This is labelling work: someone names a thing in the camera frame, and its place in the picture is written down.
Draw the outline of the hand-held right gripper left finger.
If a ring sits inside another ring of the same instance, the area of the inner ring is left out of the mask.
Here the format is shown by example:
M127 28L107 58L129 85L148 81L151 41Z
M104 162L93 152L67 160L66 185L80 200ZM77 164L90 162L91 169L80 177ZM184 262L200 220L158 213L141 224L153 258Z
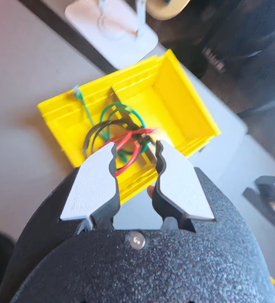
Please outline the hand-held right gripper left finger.
M102 218L113 223L120 210L116 144L108 143L79 167L61 212L62 221L82 220L77 233L97 228Z

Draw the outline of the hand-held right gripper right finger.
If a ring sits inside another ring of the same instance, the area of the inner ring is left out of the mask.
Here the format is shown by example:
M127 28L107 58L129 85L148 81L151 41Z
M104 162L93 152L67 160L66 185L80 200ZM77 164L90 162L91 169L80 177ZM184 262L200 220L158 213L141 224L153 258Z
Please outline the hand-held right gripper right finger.
M161 229L196 233L193 220L215 222L215 215L193 164L165 140L156 141L158 178L152 206L161 216Z

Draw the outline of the yellow plastic bin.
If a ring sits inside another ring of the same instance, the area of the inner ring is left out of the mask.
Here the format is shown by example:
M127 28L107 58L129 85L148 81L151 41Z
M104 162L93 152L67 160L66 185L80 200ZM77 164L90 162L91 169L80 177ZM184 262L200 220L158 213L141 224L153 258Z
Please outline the yellow plastic bin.
M145 59L37 105L46 125L74 167L85 160L83 143L92 123L130 118L156 128L151 139L168 141L189 157L221 134L204 102L171 50Z

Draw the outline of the black device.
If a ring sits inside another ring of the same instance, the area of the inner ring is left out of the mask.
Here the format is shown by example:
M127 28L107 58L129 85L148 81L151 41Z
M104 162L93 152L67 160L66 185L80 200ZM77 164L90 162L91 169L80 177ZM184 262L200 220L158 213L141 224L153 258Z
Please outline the black device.
M260 176L254 184L258 193L247 187L243 196L275 227L275 176Z

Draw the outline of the instruction sheet on stand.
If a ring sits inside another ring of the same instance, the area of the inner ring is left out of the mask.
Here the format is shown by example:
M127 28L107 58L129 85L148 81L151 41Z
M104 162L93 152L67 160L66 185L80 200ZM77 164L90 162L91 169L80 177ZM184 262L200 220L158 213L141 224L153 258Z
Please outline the instruction sheet on stand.
M117 70L136 64L158 44L146 24L146 1L136 11L121 0L79 0L65 9L66 20Z

